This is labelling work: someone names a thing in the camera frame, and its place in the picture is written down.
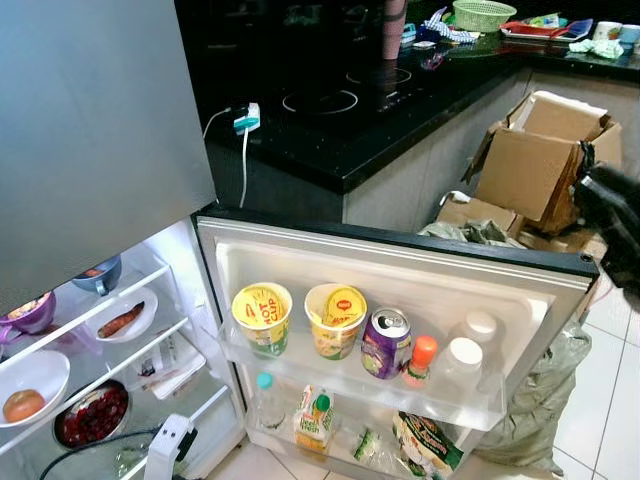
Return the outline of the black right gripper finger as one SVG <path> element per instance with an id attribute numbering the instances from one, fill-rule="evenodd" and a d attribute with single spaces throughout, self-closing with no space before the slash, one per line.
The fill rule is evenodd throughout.
<path id="1" fill-rule="evenodd" d="M 599 236 L 602 236 L 600 234 L 600 220 L 603 219 L 603 209 L 602 207 L 588 205 L 588 178 L 581 178 L 577 182 L 573 196 L 575 196 L 576 204 L 580 206 L 581 219 L 585 221 L 589 228 L 594 229 Z"/>
<path id="2" fill-rule="evenodd" d="M 588 169 L 588 205 L 613 212 L 630 227 L 640 225 L 639 180 L 609 165 Z"/>

